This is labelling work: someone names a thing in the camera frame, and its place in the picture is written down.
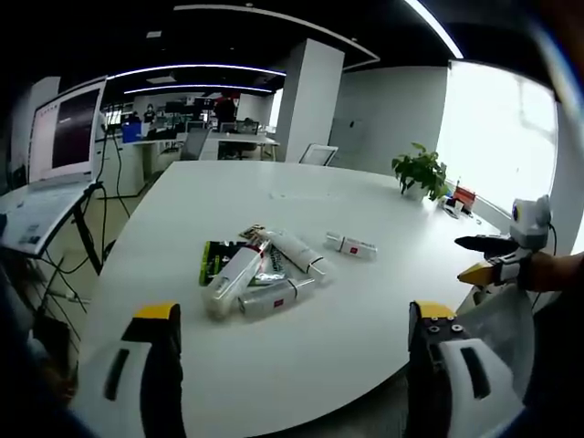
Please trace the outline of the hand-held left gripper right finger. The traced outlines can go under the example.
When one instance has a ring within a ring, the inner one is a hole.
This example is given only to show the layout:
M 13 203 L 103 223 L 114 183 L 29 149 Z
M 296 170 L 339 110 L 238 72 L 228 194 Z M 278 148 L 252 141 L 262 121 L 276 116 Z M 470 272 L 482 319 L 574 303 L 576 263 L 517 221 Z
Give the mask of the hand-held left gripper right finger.
M 507 365 L 448 307 L 409 306 L 409 437 L 500 437 L 524 405 Z

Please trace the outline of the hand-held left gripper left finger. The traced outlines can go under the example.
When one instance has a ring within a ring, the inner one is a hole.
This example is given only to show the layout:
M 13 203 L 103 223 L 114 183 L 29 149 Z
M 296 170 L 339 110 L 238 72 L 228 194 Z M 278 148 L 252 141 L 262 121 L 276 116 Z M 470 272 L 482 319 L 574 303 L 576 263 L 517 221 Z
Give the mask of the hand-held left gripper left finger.
M 184 437 L 181 308 L 141 308 L 78 374 L 74 413 L 94 437 Z

